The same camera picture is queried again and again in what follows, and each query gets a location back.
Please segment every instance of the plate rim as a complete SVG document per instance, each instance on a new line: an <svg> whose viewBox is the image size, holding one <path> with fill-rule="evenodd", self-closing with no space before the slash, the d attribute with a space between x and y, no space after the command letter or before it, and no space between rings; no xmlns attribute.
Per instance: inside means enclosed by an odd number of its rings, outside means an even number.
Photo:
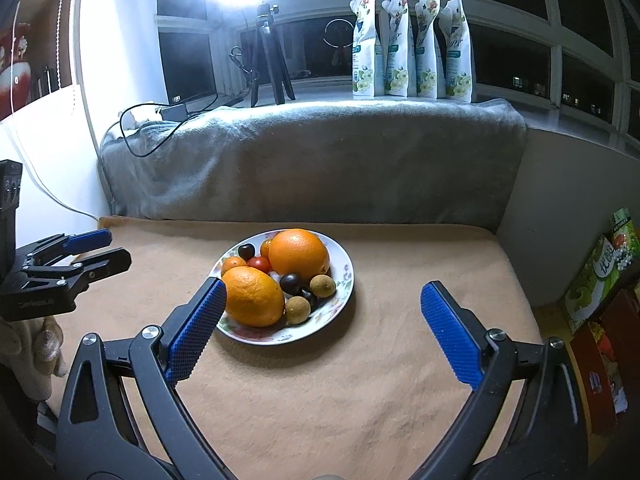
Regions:
<svg viewBox="0 0 640 480"><path fill-rule="evenodd" d="M294 228L283 228L283 229L273 229L273 230L268 230L268 231L264 231L261 233L257 233L255 235L249 236L247 238L245 238L244 240L242 240L241 242L238 242L237 244L232 245L229 249L227 249L225 251L224 254L226 254L227 251L229 251L231 248L240 246L244 243L247 243L249 240L251 240L252 238L255 237L260 237L262 235L268 234L268 233L281 233L283 231L288 231L290 229L294 229ZM300 341L304 338L307 338L317 332L319 332L320 330L322 330L324 327L326 327L327 325L329 325L329 323L331 323L336 317L338 317L338 315L344 310L344 308L347 306L347 303L349 303L349 300L351 299L351 295L353 294L353 287L354 287L354 282L355 282L355 270L353 269L353 262L351 261L351 257L349 256L349 253L344 249L344 247L339 244L336 240L334 240L333 238L331 238L328 235L325 235L323 233L319 233L316 231L312 231L311 229L305 229L305 231L309 231L310 233L313 233L315 235L317 235L318 237L325 237L328 238L329 240L331 240L334 244L336 244L340 250L344 253L344 255L347 257L347 261L349 262L349 266L351 268L351 286L349 288L349 293L346 297L346 299L344 300L344 303L342 304L342 306L340 308L338 308L336 310L336 312L334 313L333 316L331 316L329 319L326 320L325 323L323 323L322 325L320 325L318 328L316 328L315 330L313 330L312 332L309 332L306 335L303 335L302 337L298 338L298 339L287 339L285 341L271 341L271 342L261 342L261 341L250 341L247 339L242 339L239 336L236 336L232 333L226 332L225 330L223 330L222 328L220 328L220 322L218 322L218 324L216 325L216 330L219 330L221 333L223 333L225 336L227 336L228 338L233 339L234 341L238 341L240 343L244 343L247 345L252 345L252 346L279 346L279 345L284 345L284 344L288 344L288 343L294 343L296 341ZM211 267L211 271L209 272L209 277L211 277L212 273L213 273L213 269L216 268L217 264L220 262L220 260L223 258L223 256L220 256L215 263L213 264L213 267Z"/></svg>

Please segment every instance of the gray wall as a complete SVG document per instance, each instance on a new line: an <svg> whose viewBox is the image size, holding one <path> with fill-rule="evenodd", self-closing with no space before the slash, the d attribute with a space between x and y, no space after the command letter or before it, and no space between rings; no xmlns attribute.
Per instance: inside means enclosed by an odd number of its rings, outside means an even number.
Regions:
<svg viewBox="0 0 640 480"><path fill-rule="evenodd" d="M529 130L498 238L532 306L564 294L620 207L629 207L640 226L640 160Z"/></svg>

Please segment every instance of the gray blanket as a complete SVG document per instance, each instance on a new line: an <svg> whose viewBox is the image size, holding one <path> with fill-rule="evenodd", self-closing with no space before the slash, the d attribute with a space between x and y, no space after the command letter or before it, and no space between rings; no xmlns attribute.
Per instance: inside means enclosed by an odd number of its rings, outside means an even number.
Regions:
<svg viewBox="0 0 640 480"><path fill-rule="evenodd" d="M175 123L127 137L146 153ZM495 232L524 151L511 105L425 101L218 108L147 158L122 138L102 162L113 213L148 219L453 223Z"/></svg>

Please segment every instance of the gloved hand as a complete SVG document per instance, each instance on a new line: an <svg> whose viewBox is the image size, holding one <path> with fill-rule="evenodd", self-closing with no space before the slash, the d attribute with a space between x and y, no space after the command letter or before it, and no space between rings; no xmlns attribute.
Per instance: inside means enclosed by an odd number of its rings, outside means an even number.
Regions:
<svg viewBox="0 0 640 480"><path fill-rule="evenodd" d="M0 319L0 364L10 368L33 400L51 396L51 376L64 377L62 329L51 317L5 322Z"/></svg>

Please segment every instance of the white wall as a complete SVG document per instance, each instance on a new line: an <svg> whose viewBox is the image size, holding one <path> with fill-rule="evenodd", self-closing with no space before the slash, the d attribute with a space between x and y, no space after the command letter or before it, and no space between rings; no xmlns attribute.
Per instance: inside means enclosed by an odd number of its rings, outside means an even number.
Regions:
<svg viewBox="0 0 640 480"><path fill-rule="evenodd" d="M41 180L55 196L94 216L109 214L78 86L53 92L1 121L0 160L24 162L10 137L16 131ZM96 228L95 220L64 209L37 189L24 169L16 223L18 247L54 234Z"/></svg>
<svg viewBox="0 0 640 480"><path fill-rule="evenodd" d="M157 0L81 0L82 78L98 142L131 105L167 100L162 74Z"/></svg>
<svg viewBox="0 0 640 480"><path fill-rule="evenodd" d="M640 226L640 160L575 137L529 130L498 237L532 306L564 294L621 207L629 207Z"/></svg>

